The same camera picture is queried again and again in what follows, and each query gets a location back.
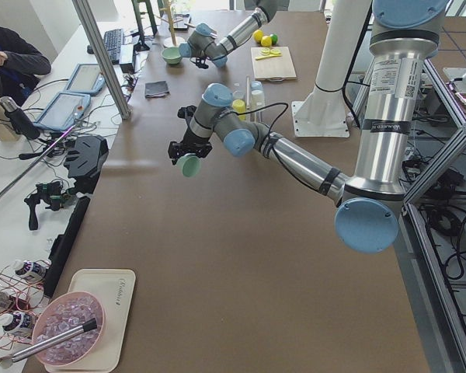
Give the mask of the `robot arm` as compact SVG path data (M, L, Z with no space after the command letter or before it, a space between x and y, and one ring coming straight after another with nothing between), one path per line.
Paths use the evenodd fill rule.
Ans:
M276 133L264 123L243 120L233 109L231 90L210 84L197 106L178 115L187 125L168 154L183 175L194 176L217 136L236 157L256 150L282 165L297 181L332 199L337 235L350 248L378 253L398 234L398 214L405 196L400 169L424 61L440 42L446 2L369 1L365 23L373 26L374 56L360 147L352 176L329 165Z
M244 1L245 10L252 13L221 39L206 23L196 25L193 33L185 43L181 43L179 54L182 58L190 58L202 69L207 69L207 61L217 67L223 67L228 55L246 43L252 34L263 25L273 20L278 11L287 11L289 1L257 0Z

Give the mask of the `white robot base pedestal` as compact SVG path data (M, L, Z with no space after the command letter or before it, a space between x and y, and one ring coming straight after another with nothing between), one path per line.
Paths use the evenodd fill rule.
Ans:
M313 91L305 100L292 102L297 137L349 137L344 84L360 35L367 30L371 6L371 0L342 0L334 5Z

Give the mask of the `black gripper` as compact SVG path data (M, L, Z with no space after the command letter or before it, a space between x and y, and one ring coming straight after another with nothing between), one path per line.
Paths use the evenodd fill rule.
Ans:
M171 141L169 143L168 155L175 166L179 158L187 153L193 153L198 158L204 159L212 148L212 144L206 138L184 137L181 141Z
M209 64L205 58L190 58L190 62L199 69L208 69Z

